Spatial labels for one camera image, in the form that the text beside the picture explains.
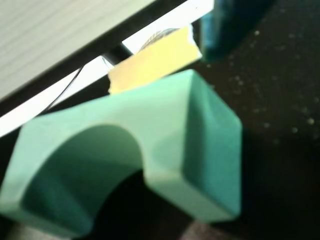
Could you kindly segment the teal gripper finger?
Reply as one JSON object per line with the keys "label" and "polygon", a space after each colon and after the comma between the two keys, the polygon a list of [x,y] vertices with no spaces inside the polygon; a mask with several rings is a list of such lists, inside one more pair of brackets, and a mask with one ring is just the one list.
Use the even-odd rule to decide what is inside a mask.
{"label": "teal gripper finger", "polygon": [[230,54],[270,9],[273,0],[215,0],[200,18],[202,59],[214,62]]}

